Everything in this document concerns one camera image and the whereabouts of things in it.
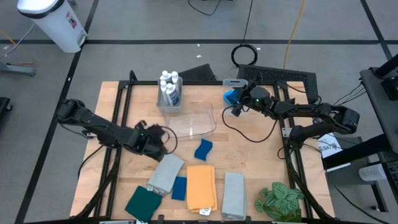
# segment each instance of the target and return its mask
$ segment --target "light gray cloth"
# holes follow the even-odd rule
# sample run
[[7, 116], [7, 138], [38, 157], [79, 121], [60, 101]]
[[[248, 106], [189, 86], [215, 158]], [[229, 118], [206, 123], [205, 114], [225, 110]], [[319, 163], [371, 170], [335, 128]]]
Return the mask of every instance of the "light gray cloth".
[[225, 218], [246, 219], [246, 192], [243, 174], [225, 173], [222, 214]]
[[161, 196], [167, 195], [183, 165], [184, 160], [174, 154], [165, 155], [149, 179], [147, 189]]

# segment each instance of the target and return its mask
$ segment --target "wooden tabletop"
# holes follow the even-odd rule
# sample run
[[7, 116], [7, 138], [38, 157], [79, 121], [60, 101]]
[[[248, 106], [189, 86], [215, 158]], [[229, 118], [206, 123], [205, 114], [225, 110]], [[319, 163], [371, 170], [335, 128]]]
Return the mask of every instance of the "wooden tabletop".
[[[289, 82], [289, 85], [304, 91], [302, 82]], [[118, 82], [102, 83], [95, 110], [97, 115], [111, 120], [117, 87]], [[271, 86], [265, 86], [265, 88], [273, 95], [274, 90]], [[187, 166], [189, 165], [210, 164], [215, 167], [216, 194], [219, 210], [212, 212], [209, 217], [190, 213], [187, 210], [186, 201], [172, 200], [171, 194], [168, 194], [163, 198], [160, 207], [152, 217], [153, 219], [157, 219], [158, 215], [163, 214], [166, 220], [222, 220], [221, 206], [224, 194], [225, 172], [240, 172], [244, 174], [247, 216], [251, 216], [252, 220], [270, 220], [265, 213], [259, 213], [254, 208], [254, 201], [260, 198], [258, 192], [262, 188], [268, 187], [271, 189], [273, 182], [283, 182], [289, 187], [285, 161], [277, 157], [277, 151], [282, 147], [279, 123], [268, 140], [262, 143], [251, 143], [245, 140], [239, 133], [227, 128], [223, 124], [221, 119], [221, 112], [223, 110], [222, 95], [222, 86], [186, 85], [183, 87], [184, 104], [189, 102], [210, 102], [213, 105], [216, 129], [211, 136], [205, 138], [213, 142], [213, 149], [207, 155], [206, 162], [195, 159], [193, 156], [195, 150], [200, 145], [200, 138], [179, 141], [178, 148], [174, 152], [176, 156], [185, 161], [179, 176], [186, 177]], [[296, 103], [307, 103], [307, 97], [304, 93], [289, 88], [289, 95], [290, 98], [296, 98]], [[142, 119], [146, 120], [148, 125], [154, 123], [165, 125], [165, 118], [156, 107], [156, 101], [156, 85], [133, 86], [127, 126], [133, 127]], [[122, 100], [118, 124], [121, 122], [123, 105]], [[240, 129], [247, 137], [254, 140], [263, 139], [267, 136], [274, 124], [272, 119], [265, 118], [260, 113], [252, 110], [249, 110], [247, 114], [241, 115], [238, 118], [226, 116], [225, 120], [229, 125]], [[308, 126], [312, 124], [311, 118], [295, 118], [294, 120], [296, 125]], [[318, 147], [317, 141], [314, 139], [308, 139], [305, 143]], [[168, 149], [172, 149], [173, 146], [173, 141], [169, 141], [166, 144]], [[89, 140], [85, 157], [90, 155], [98, 147], [97, 139]], [[104, 152], [105, 150], [95, 155], [81, 170], [71, 215], [76, 215], [80, 212], [98, 189]], [[320, 154], [314, 149], [304, 146], [301, 150], [301, 155], [308, 189], [325, 211], [334, 216]], [[158, 162], [147, 156], [138, 156], [127, 150], [123, 150], [114, 198], [113, 219], [135, 219], [124, 208], [138, 185], [146, 187], [157, 165]], [[108, 192], [103, 196], [101, 214], [104, 214], [107, 201]], [[302, 209], [303, 217], [305, 217], [306, 214], [302, 200], [300, 200], [300, 208]]]

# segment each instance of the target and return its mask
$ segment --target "floor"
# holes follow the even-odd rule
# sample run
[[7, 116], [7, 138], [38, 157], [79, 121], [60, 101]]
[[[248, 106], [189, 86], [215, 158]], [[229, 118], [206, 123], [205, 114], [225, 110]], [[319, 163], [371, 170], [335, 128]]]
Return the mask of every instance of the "floor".
[[[206, 12], [217, 3], [191, 2]], [[18, 13], [15, 0], [3, 0], [0, 5], [0, 29], [13, 39], [22, 37], [32, 22]], [[234, 78], [238, 69], [229, 54], [243, 37], [249, 6], [249, 0], [222, 1], [209, 17], [181, 0], [77, 0], [73, 10], [89, 35], [77, 54], [63, 53], [34, 27], [21, 46], [35, 58], [37, 76], [0, 73], [0, 96], [10, 97], [14, 106], [0, 129], [1, 223], [14, 223], [20, 207], [18, 221], [69, 216], [86, 140], [59, 127], [52, 135], [54, 125], [47, 134], [60, 96], [81, 99], [94, 109], [101, 82], [125, 80], [131, 69], [139, 80], [155, 80], [163, 70], [182, 71], [209, 63], [218, 78]], [[299, 8], [300, 1], [295, 0], [254, 0], [246, 39], [260, 48], [257, 65], [283, 66]], [[395, 0], [307, 0], [286, 68], [315, 72], [323, 100], [334, 103], [359, 84], [360, 70], [379, 66], [398, 54], [397, 8]], [[9, 46], [0, 35], [0, 54]], [[237, 52], [240, 63], [251, 59], [250, 52]], [[7, 63], [27, 60], [17, 50], [1, 59]], [[381, 134], [366, 95], [346, 105], [361, 114], [355, 136], [366, 140]], [[46, 144], [50, 144], [48, 153], [45, 147], [42, 150]], [[33, 193], [30, 203], [22, 203], [38, 158], [44, 162], [42, 172], [35, 190], [29, 191]], [[380, 185], [389, 213], [370, 209], [376, 201], [369, 186], [341, 189], [365, 211], [393, 223], [397, 204], [387, 182], [380, 181]], [[330, 192], [337, 217], [375, 222], [332, 186]]]

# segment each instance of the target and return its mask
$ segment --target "orange towel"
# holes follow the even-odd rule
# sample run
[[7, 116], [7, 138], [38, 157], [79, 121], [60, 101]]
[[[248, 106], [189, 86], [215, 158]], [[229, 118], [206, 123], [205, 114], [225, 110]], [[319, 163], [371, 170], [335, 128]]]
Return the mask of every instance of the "orange towel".
[[187, 204], [191, 212], [199, 212], [202, 208], [217, 210], [214, 166], [187, 167]]

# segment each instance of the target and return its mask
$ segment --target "dark green cloth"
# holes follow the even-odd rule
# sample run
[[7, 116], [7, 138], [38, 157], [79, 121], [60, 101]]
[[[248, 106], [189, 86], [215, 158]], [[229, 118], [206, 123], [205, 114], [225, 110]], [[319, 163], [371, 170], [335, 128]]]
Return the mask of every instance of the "dark green cloth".
[[138, 186], [132, 195], [125, 211], [137, 220], [148, 222], [162, 202], [162, 196]]

